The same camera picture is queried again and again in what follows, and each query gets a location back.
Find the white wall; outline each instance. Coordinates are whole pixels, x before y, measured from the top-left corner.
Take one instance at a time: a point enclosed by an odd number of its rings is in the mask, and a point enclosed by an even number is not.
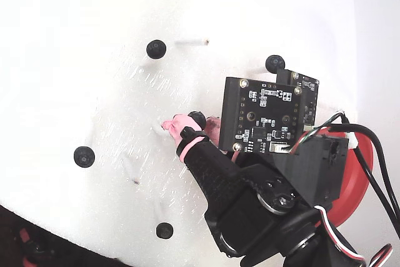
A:
[[[381,139],[394,191],[400,197],[398,132],[400,100],[400,0],[354,0],[356,13],[359,122]],[[383,186],[375,160],[374,175]],[[393,257],[385,266],[397,266],[400,242],[378,197],[370,187],[358,210],[342,226],[353,246],[370,258],[392,243]]]

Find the screw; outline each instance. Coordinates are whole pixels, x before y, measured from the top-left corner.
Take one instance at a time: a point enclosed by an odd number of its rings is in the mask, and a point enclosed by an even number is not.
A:
[[[256,114],[254,113],[254,112],[250,112],[250,113],[248,113],[247,114],[247,120],[249,120],[249,121],[254,121],[254,120],[256,120]]]
[[[240,144],[240,143],[235,143],[235,144],[233,144],[232,149],[233,149],[234,151],[240,151],[240,150],[242,150],[242,144]]]
[[[272,56],[269,56],[265,61],[265,68],[268,72],[276,74],[278,73],[278,69],[285,69],[285,61],[281,56],[274,54]]]
[[[167,46],[161,40],[153,40],[146,47],[147,55],[151,59],[161,59],[166,51]]]
[[[288,204],[288,201],[286,200],[285,197],[281,197],[281,198],[279,199],[279,203],[280,203],[282,206],[285,206],[285,205]]]
[[[161,239],[169,239],[174,234],[174,228],[169,223],[163,222],[157,225],[156,235]]]
[[[80,146],[75,149],[74,161],[82,168],[88,168],[93,165],[95,159],[94,151],[87,146]]]
[[[301,94],[301,88],[300,88],[300,87],[295,87],[295,88],[294,88],[294,93],[295,93],[296,95],[300,95],[300,94]]]
[[[246,88],[249,86],[249,81],[247,79],[241,79],[239,85],[241,88]]]

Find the red plastic part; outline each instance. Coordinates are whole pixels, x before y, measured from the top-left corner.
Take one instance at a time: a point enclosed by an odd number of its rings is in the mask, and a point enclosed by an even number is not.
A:
[[[22,265],[24,267],[38,267],[37,264],[31,263],[28,261],[28,259],[26,257],[24,257],[24,259],[22,260]]]
[[[344,137],[344,133],[329,133],[326,129],[320,132],[327,136]],[[372,170],[374,162],[373,146],[369,138],[356,133],[358,146],[369,168]],[[369,181],[358,163],[353,150],[347,153],[346,167],[344,169],[343,183],[340,198],[333,202],[333,208],[328,212],[329,220],[338,227],[343,224],[357,209],[365,195]]]

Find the cable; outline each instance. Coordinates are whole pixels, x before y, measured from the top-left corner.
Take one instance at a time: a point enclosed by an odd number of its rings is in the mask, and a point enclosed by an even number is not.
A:
[[[345,247],[343,243],[339,240],[339,238],[335,235],[331,225],[329,224],[328,220],[328,215],[326,213],[325,208],[322,206],[315,206],[316,209],[318,209],[321,212],[322,216],[322,224],[325,227],[325,230],[332,240],[332,242],[335,244],[336,248],[344,253],[347,257],[359,261],[362,266],[367,266],[366,260],[363,256],[360,254],[357,254],[353,251],[351,251],[349,248]],[[369,264],[369,267],[381,267],[383,266],[384,263],[389,259],[389,257],[393,253],[393,248],[390,244],[385,245],[381,250],[379,250],[373,257],[372,260]]]
[[[331,228],[331,225],[329,224],[329,220],[326,214],[325,208],[322,206],[315,206],[316,209],[318,209],[321,212],[322,216],[322,223],[325,227],[326,232],[328,233],[329,237],[332,239],[332,242],[335,244],[335,246],[338,248],[339,251],[343,252],[346,256],[348,256],[351,259],[355,259],[356,261],[362,262],[363,266],[366,266],[366,261],[365,258],[357,253],[354,253],[347,247],[341,243],[339,238],[335,235],[333,229]]]
[[[375,150],[377,153],[377,158],[379,161],[379,166],[381,168],[382,172],[382,177],[383,177],[383,182],[386,187],[387,194],[389,195],[389,199],[392,203],[393,206],[393,211],[394,214],[396,215],[396,219],[399,222],[400,221],[400,207],[398,204],[398,201],[396,199],[396,196],[394,195],[394,191],[389,179],[389,174],[388,174],[388,169],[386,167],[386,162],[385,162],[385,157],[383,153],[383,148],[380,140],[378,137],[375,135],[373,131],[371,131],[369,128],[366,128],[365,126],[359,125],[359,124],[331,124],[330,125],[330,130],[331,132],[355,132],[355,133],[361,133],[365,136],[367,136],[373,145],[375,146]]]
[[[322,128],[326,127],[327,125],[331,124],[333,121],[335,121],[338,117],[346,118],[344,115],[344,112],[339,111],[336,112],[332,117],[330,117],[327,121],[325,121],[322,125],[318,126],[317,128],[314,128],[312,131],[304,132],[298,141],[293,145],[293,147],[289,150],[290,154],[294,154],[296,152],[296,149],[299,147],[300,144],[306,142],[311,136],[315,136],[316,134],[319,133]]]
[[[389,219],[394,227],[394,230],[396,231],[397,236],[400,239],[400,224],[396,218],[396,215],[391,207],[391,205],[389,204],[388,199],[385,197],[385,194],[383,193],[381,187],[379,187],[378,183],[376,182],[371,169],[369,169],[369,166],[366,162],[366,160],[364,159],[364,156],[361,152],[361,150],[359,149],[359,147],[357,146],[355,149],[353,149],[354,154],[357,157],[358,162],[360,163],[362,170],[364,171],[365,175],[367,176],[367,179],[369,180],[372,188],[374,189],[376,195],[378,196],[379,200],[382,202],[382,205],[387,213],[387,215],[389,216]]]

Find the electronic component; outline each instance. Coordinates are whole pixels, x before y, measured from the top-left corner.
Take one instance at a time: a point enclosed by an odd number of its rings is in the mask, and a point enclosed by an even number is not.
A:
[[[318,98],[318,79],[290,70],[278,69],[277,71],[277,83],[302,88],[303,97],[306,98],[304,101],[304,124],[314,125]]]
[[[226,78],[219,148],[267,153],[271,142],[289,147],[303,130],[302,88]]]

